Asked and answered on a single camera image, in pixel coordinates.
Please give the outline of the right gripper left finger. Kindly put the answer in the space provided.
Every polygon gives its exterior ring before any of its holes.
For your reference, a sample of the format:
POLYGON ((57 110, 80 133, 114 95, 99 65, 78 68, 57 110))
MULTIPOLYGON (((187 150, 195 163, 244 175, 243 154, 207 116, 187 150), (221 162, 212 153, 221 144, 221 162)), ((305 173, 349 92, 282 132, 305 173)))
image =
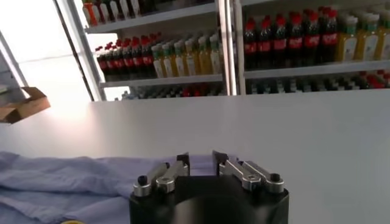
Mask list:
POLYGON ((133 195, 136 197, 150 196, 154 190, 161 190, 164 194, 175 190, 178 177, 190 175, 189 153, 176 156, 176 162, 160 163, 150 170, 146 175, 138 177, 133 185, 133 195))

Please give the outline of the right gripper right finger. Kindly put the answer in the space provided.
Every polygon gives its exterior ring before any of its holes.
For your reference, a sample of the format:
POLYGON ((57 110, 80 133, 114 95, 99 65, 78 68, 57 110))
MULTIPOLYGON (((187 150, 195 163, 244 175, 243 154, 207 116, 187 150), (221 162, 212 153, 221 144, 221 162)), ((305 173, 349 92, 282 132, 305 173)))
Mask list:
POLYGON ((226 153, 213 151, 217 175, 233 175, 241 186, 250 192, 263 187, 268 193, 281 194, 284 191, 284 180, 278 173, 270 173, 253 161, 230 159, 226 153))

